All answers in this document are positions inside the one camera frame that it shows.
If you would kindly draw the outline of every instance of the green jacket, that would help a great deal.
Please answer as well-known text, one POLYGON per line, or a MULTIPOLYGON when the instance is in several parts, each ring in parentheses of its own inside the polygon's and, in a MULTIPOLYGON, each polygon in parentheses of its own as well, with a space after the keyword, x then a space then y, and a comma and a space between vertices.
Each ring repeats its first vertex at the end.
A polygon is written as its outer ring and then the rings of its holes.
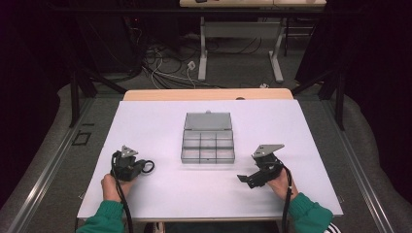
MULTIPOLYGON (((123 233, 123 204, 115 201, 103 201, 95 216, 87 219, 77 233, 123 233)), ((303 193, 291 201, 289 214, 293 219, 297 233, 323 233, 332 221, 332 212, 318 203, 312 202, 303 193)))

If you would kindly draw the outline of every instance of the black cable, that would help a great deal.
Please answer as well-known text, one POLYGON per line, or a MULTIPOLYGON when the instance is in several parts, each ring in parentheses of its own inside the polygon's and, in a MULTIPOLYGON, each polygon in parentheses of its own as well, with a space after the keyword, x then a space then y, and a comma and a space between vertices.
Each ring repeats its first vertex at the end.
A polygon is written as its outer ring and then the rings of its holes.
MULTIPOLYGON (((106 80, 108 80, 112 83, 122 83, 122 82, 125 82, 125 81, 132 80, 132 79, 136 78, 137 76, 138 76, 137 72, 132 71, 131 73, 127 74, 127 76, 122 77, 122 78, 111 79, 111 78, 108 78, 108 77, 105 77, 105 76, 102 76, 102 77, 104 77, 106 80)), ((91 79, 92 82, 101 83, 99 80, 97 80, 93 77, 90 77, 90 79, 91 79)))
MULTIPOLYGON (((217 49, 215 49, 215 50, 208 50, 208 52, 209 52, 209 53, 212 53, 212 54, 252 54, 252 53, 254 53, 255 51, 257 51, 257 50, 260 48, 260 46, 261 46, 261 38, 259 38, 259 43, 258 43, 258 45, 257 45, 257 48, 255 48, 255 49, 252 50, 252 51, 248 51, 248 52, 244 52, 244 51, 245 51, 248 47, 250 47, 257 39, 258 39, 258 38, 254 38, 246 47, 244 47, 244 48, 241 49, 240 51, 235 51, 235 52, 230 52, 230 51, 217 51, 217 49)), ((198 48, 193 48, 193 47, 186 46, 186 45, 184 45, 183 47, 189 48, 189 49, 191 49, 191 50, 200 51, 200 49, 198 49, 198 48)))
POLYGON ((197 52, 197 50, 193 50, 193 53, 188 58, 178 58, 178 57, 175 57, 175 58, 182 61, 182 62, 184 62, 184 61, 187 61, 187 60, 191 59, 192 57, 194 57, 196 52, 197 52))
POLYGON ((167 84, 167 83, 165 83, 164 82, 164 80, 163 79, 160 79, 160 78, 158 78, 157 76, 158 76, 158 74, 155 72, 157 69, 158 69, 158 60, 155 62, 156 63, 156 68, 154 69, 154 70, 152 70, 152 69, 150 69, 150 67, 149 66, 146 66, 146 65, 143 65, 143 67, 144 68, 146 68, 148 71, 151 71, 151 77, 152 77, 152 82, 154 83, 154 85, 156 86, 156 84, 155 84, 155 80, 157 81, 157 83, 158 84, 160 84, 163 88, 166 88, 166 89, 171 89, 171 87, 167 84))
MULTIPOLYGON (((150 73, 153 72, 153 69, 150 68, 150 67, 148 67, 148 66, 144 66, 144 68, 145 68, 147 71, 149 71, 150 73)), ((172 80, 172 79, 170 79, 170 78, 168 78, 168 77, 162 76, 162 75, 159 74, 159 73, 154 73, 154 78, 157 80, 157 82, 160 82, 160 80, 162 80, 163 82, 164 82, 164 81, 168 81, 168 82, 170 82, 170 83, 172 83, 172 84, 174 84, 174 85, 176 85, 176 86, 180 86, 180 87, 183 87, 183 88, 192 87, 192 84, 191 84, 191 83, 178 82, 178 81, 172 80)), ((197 84, 196 87, 226 88, 225 86, 211 85, 211 84, 197 84)))
POLYGON ((155 62, 157 61, 157 59, 158 58, 161 58, 161 56, 153 56, 153 57, 145 57, 145 62, 147 63, 147 64, 149 64, 149 65, 153 65, 153 64, 155 64, 155 62), (149 58, 153 58, 154 59, 154 61, 153 62, 151 62, 151 61, 149 61, 149 58))
POLYGON ((133 224, 132 224, 132 220, 131 220, 130 210, 128 208, 126 198, 124 197, 123 190, 121 189, 119 179, 116 176, 116 172, 115 172, 115 159, 116 159, 115 154, 113 154, 113 158, 112 158, 112 175, 115 178, 116 188, 118 190, 118 194, 119 194, 121 203, 123 204, 124 211, 126 213, 127 225, 128 225, 128 230, 129 230, 128 232, 133 233, 133 224))
POLYGON ((152 164, 152 167, 148 171, 145 171, 144 169, 142 169, 142 173, 150 173, 155 168, 155 164, 151 160, 139 160, 139 161, 135 162, 134 164, 138 164, 141 161, 145 162, 145 167, 146 167, 146 164, 148 164, 148 163, 152 164))
POLYGON ((283 216, 282 216, 282 231, 285 233, 288 233, 288 225, 287 225, 287 219, 288 219, 288 210, 289 210, 289 204, 291 203, 291 196, 292 196, 292 174, 291 171, 284 165, 286 175, 288 177, 288 191, 286 193, 286 199, 285 199, 285 206, 283 210, 283 216))
POLYGON ((183 62, 182 62, 182 61, 178 60, 178 59, 175 58, 174 56, 169 56, 169 57, 177 60, 177 61, 179 62, 179 67, 178 67, 176 70, 174 70, 174 71, 169 71, 169 72, 164 72, 164 71, 161 71, 159 68, 157 68, 158 72, 169 75, 169 74, 174 74, 174 73, 176 73, 176 72, 178 72, 178 71, 180 71, 180 70, 182 69, 182 66, 183 66, 183 62))
POLYGON ((79 218, 78 217, 76 217, 76 220, 75 220, 75 233, 77 231, 77 228, 79 228, 79 218))

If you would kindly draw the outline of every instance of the white table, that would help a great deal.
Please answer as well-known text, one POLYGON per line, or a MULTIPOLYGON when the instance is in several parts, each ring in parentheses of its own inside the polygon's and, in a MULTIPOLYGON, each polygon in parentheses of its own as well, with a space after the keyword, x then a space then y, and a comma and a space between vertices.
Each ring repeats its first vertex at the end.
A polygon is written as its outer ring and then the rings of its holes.
POLYGON ((127 198, 138 221, 265 220, 282 216, 283 201, 269 186, 249 189, 237 175, 258 170, 259 144, 285 144, 276 155, 292 170, 298 189, 343 215, 304 115, 296 100, 122 101, 78 218, 93 216, 102 200, 100 181, 122 145, 138 150, 155 169, 140 175, 127 198), (183 164, 186 113, 229 112, 234 164, 183 164))
MULTIPOLYGON (((187 8, 304 8, 321 9, 326 0, 208 0, 196 3, 195 0, 180 0, 181 7, 187 8)), ((279 66, 278 54, 284 34, 285 25, 282 18, 277 22, 207 22, 200 18, 200 62, 198 79, 205 81, 207 66, 206 38, 264 38, 275 39, 274 49, 269 58, 276 83, 284 81, 279 66)))

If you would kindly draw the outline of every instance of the dark background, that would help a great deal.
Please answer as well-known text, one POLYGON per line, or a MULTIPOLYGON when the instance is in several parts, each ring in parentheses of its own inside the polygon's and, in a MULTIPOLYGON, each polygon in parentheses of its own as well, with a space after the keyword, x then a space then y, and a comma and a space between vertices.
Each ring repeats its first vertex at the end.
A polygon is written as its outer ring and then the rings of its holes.
MULTIPOLYGON (((58 110, 57 92, 69 83, 70 66, 61 47, 61 35, 72 42, 76 57, 98 72, 128 72, 139 66, 130 34, 121 17, 54 16, 43 10, 41 1, 8 0, 0 6, 1 79, 1 199, 3 206, 24 174, 58 110), (96 38, 98 30, 102 38, 96 38), (116 52, 121 62, 99 54, 103 47, 116 52)), ((56 6, 76 1, 53 0, 56 6)), ((141 6, 178 8, 178 1, 140 1, 141 6)), ((328 0, 327 10, 361 9, 369 1, 328 0)), ((93 6, 93 1, 82 1, 93 6)), ((116 5, 116 1, 99 1, 116 5)), ((411 64, 412 11, 409 1, 374 1, 367 30, 356 35, 358 21, 327 18, 315 30, 296 79, 302 83, 331 67, 345 51, 351 36, 359 37, 347 69, 346 94, 360 105, 376 138, 380 162, 395 189, 412 202, 408 178, 412 167, 411 64)), ((187 18, 142 21, 148 35, 179 49, 178 36, 196 28, 198 21, 187 18)))

